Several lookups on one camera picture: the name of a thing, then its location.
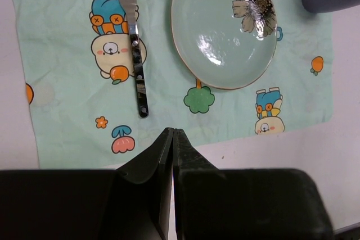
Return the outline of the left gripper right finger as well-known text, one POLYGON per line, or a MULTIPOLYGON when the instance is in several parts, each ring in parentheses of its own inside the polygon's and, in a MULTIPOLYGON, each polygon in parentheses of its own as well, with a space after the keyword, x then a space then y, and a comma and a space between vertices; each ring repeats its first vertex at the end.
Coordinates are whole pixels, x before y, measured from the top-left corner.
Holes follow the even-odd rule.
POLYGON ((315 182, 291 168, 218 169, 173 136, 178 239, 333 239, 315 182))

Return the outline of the fork with black handle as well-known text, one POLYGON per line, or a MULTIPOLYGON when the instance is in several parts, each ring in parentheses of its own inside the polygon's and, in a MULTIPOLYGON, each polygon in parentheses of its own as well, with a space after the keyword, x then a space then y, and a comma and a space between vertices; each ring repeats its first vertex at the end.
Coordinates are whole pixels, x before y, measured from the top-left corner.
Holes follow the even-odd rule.
POLYGON ((125 16, 128 22, 138 114, 144 119, 149 116, 149 107, 147 103, 145 77, 143 73, 141 42, 137 27, 137 0, 119 0, 119 2, 125 11, 125 16))

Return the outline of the green floral plate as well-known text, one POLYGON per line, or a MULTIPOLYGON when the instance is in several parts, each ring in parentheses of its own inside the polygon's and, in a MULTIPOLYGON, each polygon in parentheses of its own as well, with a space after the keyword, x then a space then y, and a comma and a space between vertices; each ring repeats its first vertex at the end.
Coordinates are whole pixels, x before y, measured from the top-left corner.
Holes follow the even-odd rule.
POLYGON ((272 0, 172 0, 170 21, 181 60, 213 88, 240 89, 258 80, 277 45, 272 0))

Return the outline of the green cartoon print cloth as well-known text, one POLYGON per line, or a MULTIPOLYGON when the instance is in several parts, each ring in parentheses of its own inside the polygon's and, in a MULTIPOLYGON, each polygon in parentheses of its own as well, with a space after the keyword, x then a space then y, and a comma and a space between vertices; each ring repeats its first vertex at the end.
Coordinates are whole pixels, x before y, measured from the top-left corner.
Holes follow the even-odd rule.
POLYGON ((279 88, 287 131, 328 121, 333 112, 332 18, 301 0, 273 0, 276 52, 254 84, 221 91, 196 80, 170 33, 171 0, 138 0, 149 117, 137 112, 118 0, 13 0, 41 168, 125 163, 166 127, 195 145, 255 134, 260 89, 279 88))

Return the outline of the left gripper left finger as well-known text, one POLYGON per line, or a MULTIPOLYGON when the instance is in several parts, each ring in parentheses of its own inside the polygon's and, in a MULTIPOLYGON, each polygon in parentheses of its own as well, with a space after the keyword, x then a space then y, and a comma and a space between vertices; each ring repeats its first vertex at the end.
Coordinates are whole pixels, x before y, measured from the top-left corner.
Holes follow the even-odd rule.
POLYGON ((117 169, 1 171, 1 238, 166 239, 172 139, 117 169))

